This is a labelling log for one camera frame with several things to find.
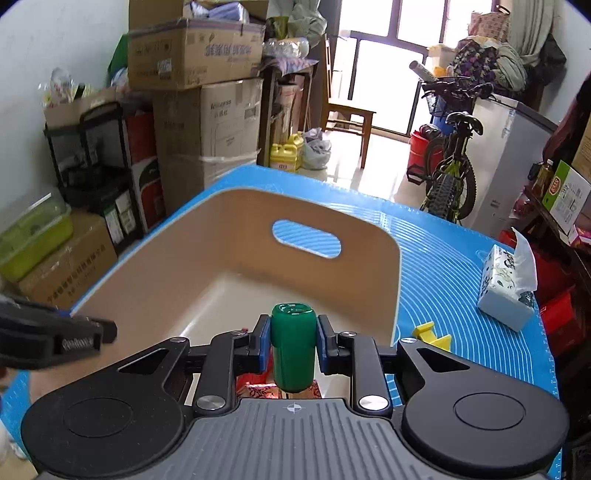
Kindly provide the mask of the brown patterned small box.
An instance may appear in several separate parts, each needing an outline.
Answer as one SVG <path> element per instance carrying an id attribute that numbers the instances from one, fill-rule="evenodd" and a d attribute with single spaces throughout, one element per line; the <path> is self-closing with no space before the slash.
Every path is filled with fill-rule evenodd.
<path id="1" fill-rule="evenodd" d="M 320 399 L 322 393 L 318 382 L 301 392 L 290 393 L 281 390 L 273 381 L 267 381 L 260 375 L 245 374 L 236 379 L 236 394 L 239 398 L 256 399 Z"/>

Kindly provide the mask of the green cylinder bottle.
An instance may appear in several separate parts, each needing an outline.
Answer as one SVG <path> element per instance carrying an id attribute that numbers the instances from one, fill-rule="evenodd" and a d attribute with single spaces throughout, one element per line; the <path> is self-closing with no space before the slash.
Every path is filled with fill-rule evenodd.
<path id="1" fill-rule="evenodd" d="M 308 389 L 315 375 L 317 315 L 303 303 L 280 303 L 270 318 L 273 378 L 287 393 Z"/>

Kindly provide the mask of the beige plastic storage bin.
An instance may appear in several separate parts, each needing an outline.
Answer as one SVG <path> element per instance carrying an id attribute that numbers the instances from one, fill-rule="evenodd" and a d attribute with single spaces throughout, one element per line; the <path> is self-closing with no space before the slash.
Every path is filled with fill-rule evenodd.
<path id="1" fill-rule="evenodd" d="M 387 345 L 394 337 L 402 253 L 379 226 L 254 189 L 196 200 L 122 258 L 75 306 L 115 322 L 96 357 L 34 372 L 44 394 L 170 337 L 206 344 L 297 302 Z"/>

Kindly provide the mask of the floor cardboard box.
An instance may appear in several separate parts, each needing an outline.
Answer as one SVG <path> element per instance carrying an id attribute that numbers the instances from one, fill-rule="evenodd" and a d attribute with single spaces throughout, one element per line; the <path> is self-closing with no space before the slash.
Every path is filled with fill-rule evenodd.
<path id="1" fill-rule="evenodd" d="M 71 214 L 73 235 L 17 283 L 29 300 L 69 310 L 116 263 L 102 217 Z"/>

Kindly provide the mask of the green clear-lid container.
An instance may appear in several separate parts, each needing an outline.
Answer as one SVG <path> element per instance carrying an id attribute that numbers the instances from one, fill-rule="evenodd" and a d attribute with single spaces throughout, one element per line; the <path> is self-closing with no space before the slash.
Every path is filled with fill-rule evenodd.
<path id="1" fill-rule="evenodd" d="M 18 283 L 72 235 L 71 207 L 56 188 L 27 192 L 1 210 L 1 276 Z"/>

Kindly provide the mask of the wrapped lower cardboard box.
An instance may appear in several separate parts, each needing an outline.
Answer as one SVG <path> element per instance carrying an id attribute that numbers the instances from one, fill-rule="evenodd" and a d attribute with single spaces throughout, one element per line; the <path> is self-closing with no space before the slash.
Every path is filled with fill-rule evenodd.
<path id="1" fill-rule="evenodd" d="M 158 159 L 166 214 L 210 187 L 235 168 L 256 164 L 257 151 L 238 156 L 169 155 Z"/>

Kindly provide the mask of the black metal shelf rack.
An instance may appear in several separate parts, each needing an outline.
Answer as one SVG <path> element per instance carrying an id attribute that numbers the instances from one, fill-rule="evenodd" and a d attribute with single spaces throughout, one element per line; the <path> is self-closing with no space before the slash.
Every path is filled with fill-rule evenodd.
<path id="1" fill-rule="evenodd" d="M 141 240 L 144 229 L 121 104 L 103 103 L 73 125 L 46 125 L 43 134 L 65 202 L 104 220 L 116 254 Z"/>

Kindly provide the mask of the green black bicycle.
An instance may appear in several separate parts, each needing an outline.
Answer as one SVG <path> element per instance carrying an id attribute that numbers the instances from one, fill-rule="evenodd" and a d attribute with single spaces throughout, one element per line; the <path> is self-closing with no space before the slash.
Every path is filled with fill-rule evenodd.
<path id="1" fill-rule="evenodd" d="M 407 179 L 426 186 L 422 211 L 460 224 L 472 213 L 478 191 L 467 146 L 474 135 L 484 134 L 484 126 L 473 110 L 477 99 L 492 96 L 493 85 L 472 86 L 463 76 L 438 78 L 417 61 L 409 68 L 422 81 L 432 122 L 419 129 L 427 146 L 422 163 L 407 168 Z"/>

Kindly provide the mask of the yellow oil jug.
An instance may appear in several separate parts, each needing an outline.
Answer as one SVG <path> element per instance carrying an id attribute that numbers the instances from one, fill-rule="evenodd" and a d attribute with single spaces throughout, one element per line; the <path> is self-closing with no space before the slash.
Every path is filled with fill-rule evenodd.
<path id="1" fill-rule="evenodd" d="M 297 172 L 301 168 L 303 150 L 304 136 L 301 132 L 291 135 L 287 143 L 273 144 L 270 147 L 270 168 L 284 172 Z"/>

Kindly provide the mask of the red bucket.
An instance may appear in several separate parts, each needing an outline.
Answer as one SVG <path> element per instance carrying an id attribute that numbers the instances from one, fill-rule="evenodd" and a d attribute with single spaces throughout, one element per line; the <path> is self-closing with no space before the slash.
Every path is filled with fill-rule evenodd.
<path id="1" fill-rule="evenodd" d="M 421 184 L 443 161 L 445 136 L 437 126 L 424 124 L 412 133 L 409 145 L 407 177 L 412 183 Z"/>

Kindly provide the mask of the middle cardboard box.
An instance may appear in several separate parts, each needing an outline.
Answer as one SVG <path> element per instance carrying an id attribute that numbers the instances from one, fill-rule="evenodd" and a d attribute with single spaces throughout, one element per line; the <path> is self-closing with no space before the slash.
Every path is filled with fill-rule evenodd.
<path id="1" fill-rule="evenodd" d="M 153 95 L 155 142 L 160 157 L 237 157 L 259 149 L 259 78 Z"/>

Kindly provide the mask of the wooden chair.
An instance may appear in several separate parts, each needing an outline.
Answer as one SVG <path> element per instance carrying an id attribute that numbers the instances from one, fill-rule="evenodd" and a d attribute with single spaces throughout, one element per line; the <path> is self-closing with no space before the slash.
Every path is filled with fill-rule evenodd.
<path id="1" fill-rule="evenodd" d="M 324 36 L 322 50 L 322 130 L 339 131 L 361 137 L 360 168 L 366 167 L 372 134 L 373 110 L 356 106 L 351 100 L 332 97 L 332 62 L 329 38 Z"/>

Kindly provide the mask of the white freezer cabinet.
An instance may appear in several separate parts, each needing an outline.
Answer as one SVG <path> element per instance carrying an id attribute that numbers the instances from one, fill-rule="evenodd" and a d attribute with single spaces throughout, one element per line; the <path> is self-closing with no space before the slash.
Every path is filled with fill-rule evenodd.
<path id="1" fill-rule="evenodd" d="M 477 180 L 474 209 L 462 224 L 495 238 L 508 222 L 531 167 L 557 125 L 525 104 L 501 95 L 475 103 L 473 115 L 484 133 L 468 143 Z"/>

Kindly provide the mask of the green white carton box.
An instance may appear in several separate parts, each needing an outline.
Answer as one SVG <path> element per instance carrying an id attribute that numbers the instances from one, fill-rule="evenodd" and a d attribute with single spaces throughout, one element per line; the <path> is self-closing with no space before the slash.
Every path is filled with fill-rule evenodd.
<path id="1" fill-rule="evenodd" d="M 542 204 L 564 234 L 575 224 L 590 194 L 590 184 L 574 168 L 560 161 Z"/>

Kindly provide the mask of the top cardboard box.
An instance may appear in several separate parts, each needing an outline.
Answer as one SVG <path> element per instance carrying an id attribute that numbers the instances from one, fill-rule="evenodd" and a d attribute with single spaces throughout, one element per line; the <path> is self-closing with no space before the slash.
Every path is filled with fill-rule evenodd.
<path id="1" fill-rule="evenodd" d="M 197 1 L 131 1 L 127 70 L 136 91 L 184 91 L 255 77 L 263 24 L 238 2 L 196 16 Z"/>

